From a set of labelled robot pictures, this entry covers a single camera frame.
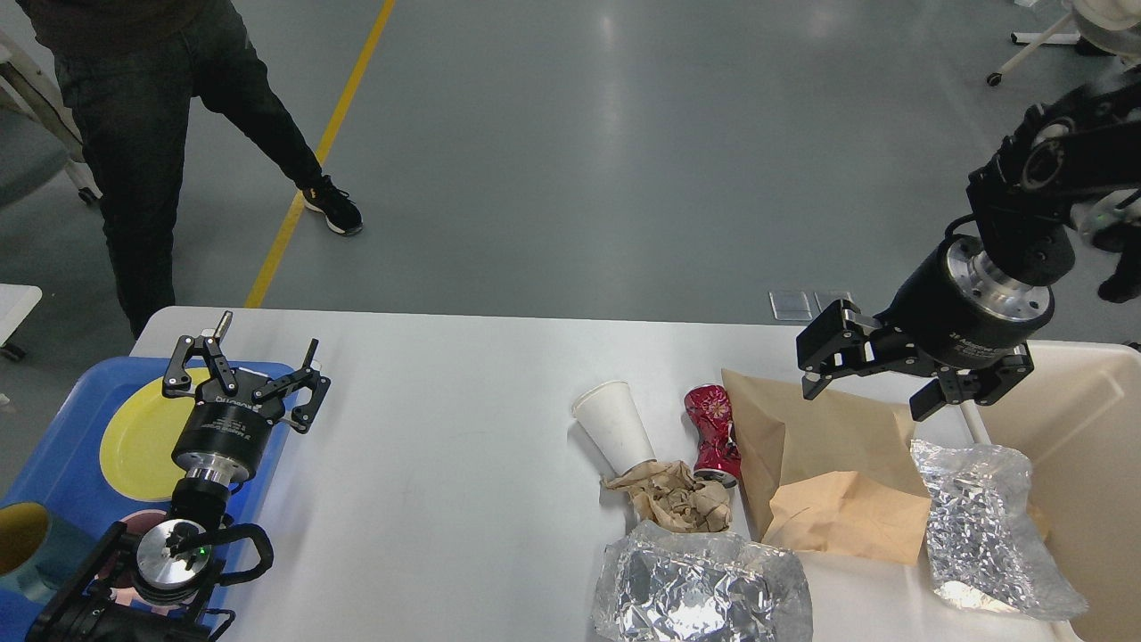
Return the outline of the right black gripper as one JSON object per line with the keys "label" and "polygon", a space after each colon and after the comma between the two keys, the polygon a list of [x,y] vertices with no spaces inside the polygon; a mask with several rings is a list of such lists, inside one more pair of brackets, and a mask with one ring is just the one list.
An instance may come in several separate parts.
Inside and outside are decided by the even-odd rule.
{"label": "right black gripper", "polygon": [[942,366],[913,395],[913,420],[966,401],[995,405],[1035,369],[1031,353],[1011,352],[1053,312],[1051,289],[1006,276],[978,237],[947,236],[879,318],[833,300],[798,334],[802,397],[815,399],[848,375],[916,374],[921,349],[957,369]]}

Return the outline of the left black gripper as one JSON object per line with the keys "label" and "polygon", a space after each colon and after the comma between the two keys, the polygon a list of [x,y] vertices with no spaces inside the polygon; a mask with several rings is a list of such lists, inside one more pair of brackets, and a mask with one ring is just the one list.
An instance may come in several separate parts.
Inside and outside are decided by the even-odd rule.
{"label": "left black gripper", "polygon": [[[187,361],[200,358],[209,369],[211,381],[197,387],[194,406],[183,434],[176,440],[171,460],[187,476],[195,470],[215,472],[217,483],[252,480],[273,426],[278,423],[292,426],[298,434],[307,434],[332,383],[315,361],[319,340],[311,340],[298,369],[257,387],[251,399],[236,395],[235,369],[221,350],[232,320],[232,310],[225,310],[212,332],[179,338],[160,381],[160,393],[164,398],[192,397]],[[308,401],[286,412],[283,401],[302,390],[309,391]]]}

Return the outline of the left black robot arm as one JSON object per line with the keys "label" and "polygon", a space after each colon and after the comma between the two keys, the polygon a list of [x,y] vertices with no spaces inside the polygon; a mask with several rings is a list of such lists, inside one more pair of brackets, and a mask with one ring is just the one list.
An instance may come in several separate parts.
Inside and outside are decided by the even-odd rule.
{"label": "left black robot arm", "polygon": [[170,456],[176,480],[163,519],[144,533],[110,525],[29,626],[29,641],[216,641],[235,613],[215,590],[254,582],[275,560],[260,525],[228,513],[251,482],[275,426],[308,433],[330,390],[311,340],[304,361],[272,377],[230,365],[221,342],[233,316],[176,342],[160,395],[191,399]]}

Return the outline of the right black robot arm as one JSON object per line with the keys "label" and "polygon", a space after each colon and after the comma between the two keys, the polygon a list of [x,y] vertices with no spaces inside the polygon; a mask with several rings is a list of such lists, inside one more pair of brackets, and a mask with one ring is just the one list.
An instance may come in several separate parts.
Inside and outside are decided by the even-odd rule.
{"label": "right black robot arm", "polygon": [[802,395],[832,381],[893,371],[926,377],[915,420],[948,405],[989,406],[1034,369],[1027,342],[1055,312],[1052,285],[1073,270],[1071,239],[1118,255],[1097,293],[1138,296],[1138,68],[1034,105],[968,178],[976,235],[953,222],[941,243],[865,316],[836,300],[796,338]]}

